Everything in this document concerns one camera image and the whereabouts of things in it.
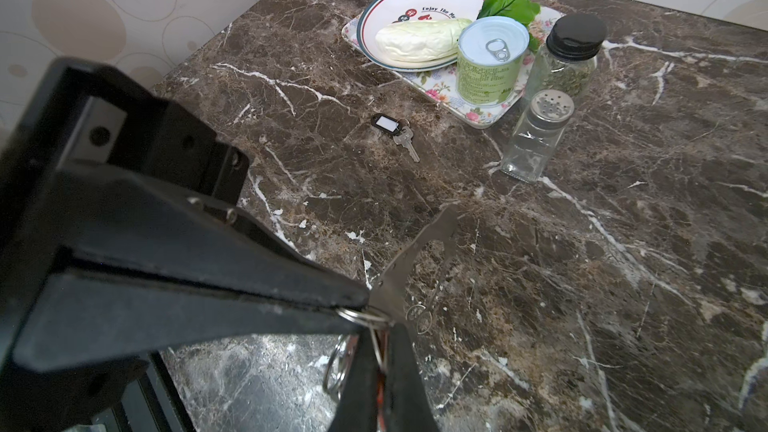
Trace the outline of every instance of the glass jar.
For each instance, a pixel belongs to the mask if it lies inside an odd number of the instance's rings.
[[[573,113],[574,102],[564,92],[542,90],[533,96],[514,127],[502,159],[502,172],[536,182],[558,148]]]
[[[524,103],[530,103],[527,98],[541,90],[554,89],[570,95],[576,106],[581,104],[598,68],[596,55],[607,34],[603,21],[592,14],[566,15],[555,22],[536,54],[525,84]]]

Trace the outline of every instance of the hole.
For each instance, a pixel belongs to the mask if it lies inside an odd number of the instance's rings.
[[[233,170],[237,170],[238,168],[240,168],[241,165],[243,165],[243,161],[240,160],[240,154],[239,153],[235,152],[234,154],[232,154],[232,163],[231,164],[232,164],[232,169]]]
[[[106,385],[108,378],[109,376],[106,374],[99,374],[94,377],[94,379],[91,380],[91,384],[88,386],[88,396],[96,397]]]
[[[112,134],[109,129],[102,126],[91,129],[91,134],[88,136],[88,138],[91,139],[91,143],[96,147],[106,146],[111,137]]]
[[[181,148],[184,150],[191,150],[194,147],[194,138],[192,136],[186,136],[181,141]]]

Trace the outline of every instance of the white plate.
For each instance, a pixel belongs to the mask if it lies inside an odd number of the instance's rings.
[[[398,72],[424,72],[456,62],[456,54],[429,62],[401,62],[382,53],[376,33],[403,20],[471,19],[477,17],[484,0],[374,0],[360,15],[357,41],[370,60]]]

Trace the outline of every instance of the can lid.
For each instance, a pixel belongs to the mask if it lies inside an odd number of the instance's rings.
[[[546,89],[531,99],[528,119],[544,130],[561,129],[574,114],[574,101],[570,95],[559,90]]]
[[[516,60],[528,48],[528,29],[509,17],[483,17],[462,31],[458,48],[464,57],[481,66],[503,65]]]
[[[554,23],[547,48],[560,60],[579,62],[596,56],[607,35],[605,22],[596,15],[566,15]]]

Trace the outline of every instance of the tin can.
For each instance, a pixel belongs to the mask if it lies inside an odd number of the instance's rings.
[[[528,29],[514,19],[478,19],[458,38],[458,94],[476,106],[495,106],[512,94],[528,48]]]

